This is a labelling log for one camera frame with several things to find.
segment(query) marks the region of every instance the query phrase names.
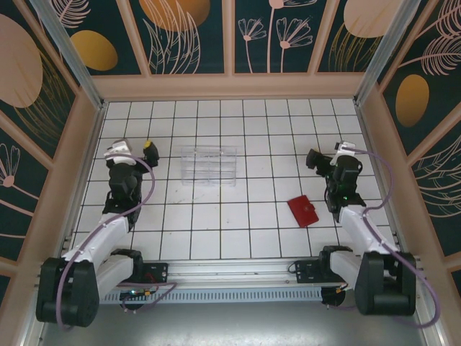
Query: flower illustration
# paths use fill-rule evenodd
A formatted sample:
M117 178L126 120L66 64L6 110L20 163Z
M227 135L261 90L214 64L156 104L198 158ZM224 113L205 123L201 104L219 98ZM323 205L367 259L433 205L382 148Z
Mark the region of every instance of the flower illustration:
M34 196L32 193L28 193L24 191L20 187L14 184L14 176L17 172L17 167L19 165L19 159L21 157L21 151L16 147L12 146L11 150L8 152L8 148L4 143L0 144L0 187L13 187L14 189L24 193L25 195L38 200L37 196ZM12 205L5 200L0 200L0 204L5 205L8 208L11 208L15 211L19 211L28 216L33 216L34 213L22 209L16 205Z
M251 40L259 40L267 36L266 30L264 29L263 24L261 23L261 18L259 19L250 19L248 23L245 19L240 19L238 21L238 28L242 34L243 39L245 40L246 46L246 59L248 60L248 67L250 68L250 73L253 73L250 62L250 52L248 49L248 42Z
M269 5L273 9L282 9L283 7L301 7L301 6L307 6L307 5L312 5L316 3L317 0L301 0L301 1L296 1L296 0L269 0Z
M313 41L309 35L309 19L293 19L287 27L287 18L277 20L277 35L279 36L282 57L280 59L280 72L283 72L283 57L285 49L310 45Z

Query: red object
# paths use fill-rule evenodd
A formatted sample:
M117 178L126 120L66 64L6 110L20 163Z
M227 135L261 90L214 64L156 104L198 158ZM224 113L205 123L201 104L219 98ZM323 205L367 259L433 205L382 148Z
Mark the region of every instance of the red object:
M300 227L307 227L318 221L318 216L315 213L315 207L309 202L307 196L302 195L300 197L293 198L287 203Z

